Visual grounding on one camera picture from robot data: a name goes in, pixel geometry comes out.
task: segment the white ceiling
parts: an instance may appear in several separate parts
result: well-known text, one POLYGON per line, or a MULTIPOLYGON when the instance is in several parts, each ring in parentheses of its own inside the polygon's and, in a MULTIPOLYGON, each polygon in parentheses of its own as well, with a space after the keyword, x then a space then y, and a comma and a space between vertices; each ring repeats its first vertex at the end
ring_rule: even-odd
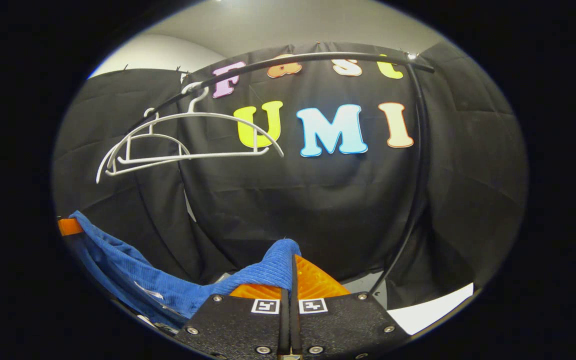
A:
POLYGON ((184 39, 227 58, 315 41, 421 53, 443 39, 427 25, 374 0, 206 0, 144 34, 184 39))

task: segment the black cloth backdrop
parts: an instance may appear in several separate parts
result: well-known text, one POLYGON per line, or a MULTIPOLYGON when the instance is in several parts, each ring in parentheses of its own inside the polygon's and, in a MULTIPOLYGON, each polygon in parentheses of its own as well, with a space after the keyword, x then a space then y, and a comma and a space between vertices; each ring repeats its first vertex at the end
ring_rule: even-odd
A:
MULTIPOLYGON (((414 88, 359 61, 360 76, 336 73, 330 60, 270 78, 266 70, 240 75, 233 93, 195 105, 197 112, 232 115, 256 107, 254 123, 268 129, 262 104, 281 101, 285 157, 274 148, 259 157, 194 159, 164 164, 95 184, 103 155, 144 111, 156 107, 215 69, 286 53, 352 51, 394 55, 398 50, 356 43, 312 43, 265 48, 195 71, 180 83, 170 70, 124 70, 89 79, 73 100, 54 153, 57 213, 80 210, 102 230, 135 246, 157 267, 196 283, 261 260, 274 241, 295 240, 302 255, 339 281, 381 269, 400 239, 414 192, 418 119, 414 88), (389 129, 378 105, 396 102, 415 144, 387 145, 389 129), (302 157, 304 127, 296 112, 317 108, 329 121, 338 107, 361 106, 359 125, 368 151, 336 149, 302 157), (187 194, 196 222, 186 207, 187 194)), ((426 212, 387 278, 388 308, 432 300, 494 275, 514 242, 526 201, 528 168, 521 131, 494 82, 466 54, 439 43, 421 54, 435 73, 417 71, 427 101, 430 180, 426 212)), ((190 98, 159 112, 188 109, 190 98)), ((156 125, 192 153, 250 151, 235 121, 191 117, 156 125)), ((176 144, 135 141, 135 154, 172 155, 176 144)))

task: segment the black curved rod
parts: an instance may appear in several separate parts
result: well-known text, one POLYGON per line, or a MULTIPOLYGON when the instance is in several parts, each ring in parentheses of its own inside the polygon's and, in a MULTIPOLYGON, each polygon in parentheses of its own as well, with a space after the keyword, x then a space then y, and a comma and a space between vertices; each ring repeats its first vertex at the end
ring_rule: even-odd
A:
POLYGON ((428 184, 428 176, 430 173, 430 131, 428 125, 428 109, 426 107, 426 100, 424 98, 424 92, 419 83, 419 79, 415 74, 415 69, 411 64, 406 64, 408 73, 414 85, 414 95, 416 97, 416 107, 418 113, 417 128, 419 130, 419 166, 416 173, 416 185, 414 187, 414 195, 412 198, 412 204, 410 205, 410 213, 406 219, 406 225, 401 233, 401 237, 397 244, 395 245, 391 254, 395 254, 394 258, 388 256, 389 264, 384 267, 386 270, 381 273, 378 280, 372 285, 370 289, 370 294, 374 294, 377 288, 386 280, 386 277, 393 271, 395 264, 400 259, 404 248, 408 244, 410 239, 410 234, 418 223, 419 218, 424 210, 423 207, 423 193, 426 190, 426 185, 428 184))
MULTIPOLYGON (((253 64, 249 64, 240 68, 234 68, 226 73, 222 73, 220 75, 216 75, 211 77, 210 79, 206 79, 201 82, 197 87, 192 89, 192 91, 187 91, 186 93, 178 93, 175 96, 172 96, 168 100, 164 101, 161 105, 157 106, 150 112, 150 114, 156 114, 162 108, 167 107, 173 103, 176 103, 179 100, 182 100, 186 96, 190 95, 193 91, 197 91, 199 89, 203 89, 205 87, 209 87, 211 85, 217 84, 226 79, 230 79, 233 76, 242 75, 245 73, 250 73, 251 71, 263 69, 263 68, 270 68, 273 66, 291 64, 295 62, 310 62, 315 60, 336 60, 336 59, 353 59, 353 60, 368 60, 374 62, 383 62, 383 63, 390 63, 390 64, 405 64, 406 67, 412 66, 412 68, 416 68, 422 71, 427 71, 428 73, 434 73, 435 69, 432 66, 427 66, 425 64, 415 63, 413 60, 408 59, 405 55, 398 55, 398 56, 381 56, 375 54, 368 54, 366 52, 312 52, 309 54, 298 54, 294 56, 288 57, 280 57, 279 59, 268 59, 259 61, 253 64)), ((130 129, 126 131, 125 134, 132 132, 132 130, 136 129, 139 125, 144 123, 147 118, 141 118, 135 125, 131 126, 130 129)))

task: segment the colorful foam letter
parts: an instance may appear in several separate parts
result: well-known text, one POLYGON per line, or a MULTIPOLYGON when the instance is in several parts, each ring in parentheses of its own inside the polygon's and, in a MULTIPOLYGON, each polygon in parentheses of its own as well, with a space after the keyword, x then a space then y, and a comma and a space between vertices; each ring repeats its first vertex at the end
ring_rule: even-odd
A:
POLYGON ((377 66, 379 67, 379 71, 381 71, 382 74, 386 75, 390 79, 401 79, 404 77, 404 73, 395 70, 393 64, 391 63, 377 61, 377 66))
POLYGON ((303 123, 302 157, 318 157, 322 154, 322 148, 317 146, 317 137, 329 154, 335 151, 339 137, 342 139, 339 146, 339 152, 342 154, 360 154, 368 151, 368 145, 362 140, 362 130, 359 127, 361 111, 359 105, 341 105, 336 110, 332 123, 316 107, 297 111, 297 117, 303 123))
MULTIPOLYGON (((281 59, 281 58, 289 58, 294 57, 293 54, 283 54, 274 59, 281 59)), ((277 66, 270 66, 268 68, 268 76, 271 78, 279 78, 286 74, 295 74, 299 73, 302 70, 302 66, 299 63, 288 63, 288 64, 278 64, 277 66)))
MULTIPOLYGON (((228 73, 228 71, 230 71, 230 70, 237 69, 237 68, 243 68, 244 66, 246 66, 246 63, 243 61, 240 61, 238 63, 229 64, 228 66, 218 68, 217 70, 213 71, 212 74, 213 75, 222 75, 224 73, 228 73)), ((221 98, 222 96, 232 94, 233 91, 235 91, 235 89, 232 88, 230 84, 235 85, 239 82, 239 80, 240 80, 240 76, 236 75, 233 77, 229 77, 226 80, 222 80, 220 82, 217 82, 217 84, 215 84, 216 90, 212 94, 212 97, 217 99, 217 98, 221 98)))
POLYGON ((390 138, 387 141, 391 148, 408 148, 415 141, 408 135, 406 122, 404 121, 404 105, 398 102, 384 102, 377 106, 384 114, 390 130, 390 138))
POLYGON ((330 60, 332 61, 332 68, 339 75, 346 76, 359 76, 362 74, 362 68, 357 64, 357 60, 330 60))
MULTIPOLYGON (((270 101, 266 102, 265 104, 261 105, 261 109, 265 110, 268 114, 268 135, 275 139, 279 139, 279 135, 282 132, 282 124, 279 119, 279 108, 283 107, 284 103, 281 101, 270 101)), ((248 121, 249 123, 255 123, 253 120, 253 114, 257 111, 257 108, 254 106, 247 106, 242 107, 241 109, 235 110, 232 116, 237 117, 239 119, 243 119, 248 121)), ((245 123, 237 123, 237 132, 239 134, 239 141, 242 144, 249 148, 255 147, 255 130, 246 125, 245 123)), ((271 145, 270 140, 263 136, 257 135, 256 136, 256 146, 258 148, 265 148, 266 146, 271 145)))

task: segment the hanger hook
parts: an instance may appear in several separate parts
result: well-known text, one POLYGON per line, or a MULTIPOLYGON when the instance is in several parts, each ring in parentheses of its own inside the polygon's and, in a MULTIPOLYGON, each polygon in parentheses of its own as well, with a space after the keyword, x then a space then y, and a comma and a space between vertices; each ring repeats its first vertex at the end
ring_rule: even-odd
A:
MULTIPOLYGON (((194 91, 194 89, 199 86, 199 84, 201 84, 201 82, 193 82, 192 84, 188 84, 185 88, 183 88, 183 90, 181 90, 182 94, 185 94, 186 92, 190 91, 194 91)), ((195 104, 201 100, 203 100, 203 98, 205 98, 208 95, 208 86, 206 86, 205 88, 203 88, 203 93, 201 93, 201 95, 195 97, 194 99, 190 100, 190 104, 188 105, 188 112, 189 113, 194 113, 195 112, 195 104)))
MULTIPOLYGON (((153 111, 153 110, 155 110, 154 107, 151 107, 151 108, 147 109, 147 110, 143 113, 143 117, 144 117, 144 118, 147 118, 147 117, 148 117, 148 114, 150 114, 151 111, 153 111)), ((155 120, 156 120, 156 119, 159 119, 159 118, 160 118, 160 113, 159 113, 159 112, 155 112, 155 120)))

